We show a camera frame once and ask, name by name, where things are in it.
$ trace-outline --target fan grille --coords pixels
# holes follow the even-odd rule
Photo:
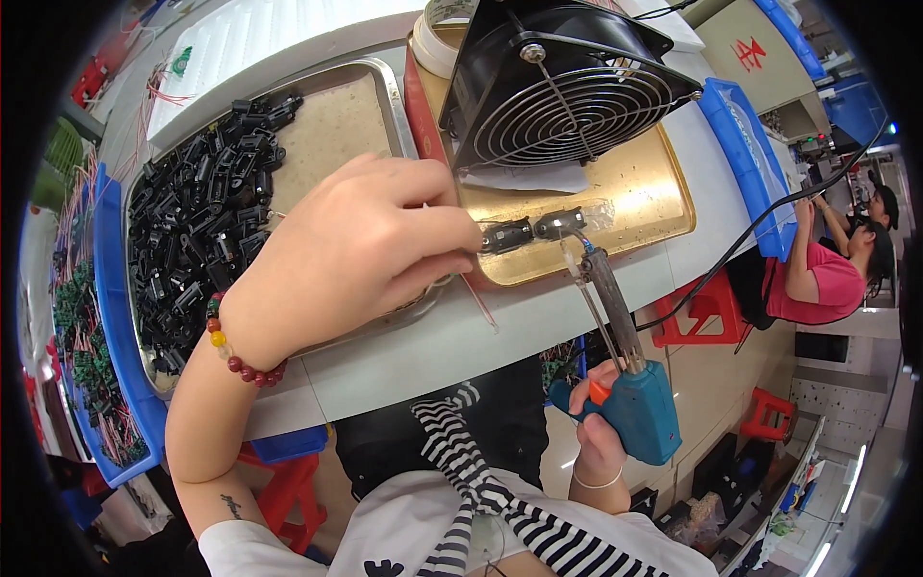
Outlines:
[[[595,158],[670,111],[673,92],[662,78],[627,58],[607,64],[612,66],[559,74],[550,79],[554,86],[542,80],[508,98],[474,135],[482,163],[534,166]]]

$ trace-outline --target tile floor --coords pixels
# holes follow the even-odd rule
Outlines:
[[[652,314],[652,310],[639,311],[638,322],[652,318]],[[692,321],[682,314],[677,317],[684,330],[691,326]],[[713,321],[705,331],[720,329],[720,321]],[[667,366],[683,438],[679,451],[663,466],[654,467],[631,458],[625,466],[623,475],[632,493],[643,487],[660,491],[659,514],[678,499],[689,497],[696,464],[725,432],[737,428],[749,410],[753,387],[788,397],[796,362],[795,327],[776,321],[768,331],[754,331],[737,355],[734,355],[735,345],[658,349],[653,346],[649,331],[641,334],[641,345],[648,358]],[[542,483],[549,496],[565,498],[571,466],[580,445],[574,434],[574,422],[566,415],[549,407],[545,409],[545,417],[550,444],[542,456]],[[318,502],[327,507],[328,520],[321,525],[314,544],[327,555],[336,551],[355,509],[349,481],[334,450],[335,443],[334,437],[320,454],[320,467],[315,475]]]

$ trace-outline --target white t-shirt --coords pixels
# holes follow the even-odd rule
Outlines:
[[[613,516],[574,501],[551,499],[514,473],[492,471],[518,497],[670,577],[717,575],[711,561],[671,540],[640,513]],[[359,503],[329,568],[293,553],[269,529],[250,521],[212,525],[202,532],[198,550],[212,577],[410,577],[449,530],[461,504],[462,497],[442,473],[411,471],[392,477]],[[468,572],[483,568],[488,557],[496,563],[527,547],[502,520],[475,516],[470,550]]]

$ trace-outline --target black fan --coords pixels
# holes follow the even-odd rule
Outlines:
[[[701,97],[664,66],[673,41],[575,0],[481,0],[439,126],[455,169],[594,161]]]

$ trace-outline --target white table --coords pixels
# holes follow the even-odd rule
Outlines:
[[[124,73],[124,81],[120,79],[100,153],[110,171],[134,150],[134,113],[144,80],[161,58],[160,52],[172,46],[201,12],[165,30]],[[402,47],[371,54],[388,62],[402,84]],[[673,52],[665,62],[699,82],[713,76],[700,54]],[[280,70],[279,78],[293,72]],[[697,227],[690,234],[613,259],[618,283],[632,310],[703,274],[749,225],[737,181],[699,107],[694,103],[683,106],[664,120],[664,126],[689,185]],[[146,152],[142,161],[147,160]],[[134,175],[126,179],[124,189],[133,179]],[[482,297],[497,320],[499,334],[486,323],[463,283],[456,281],[414,325],[290,362],[285,381],[261,392],[246,437],[278,435],[404,401],[595,328],[567,274]]]

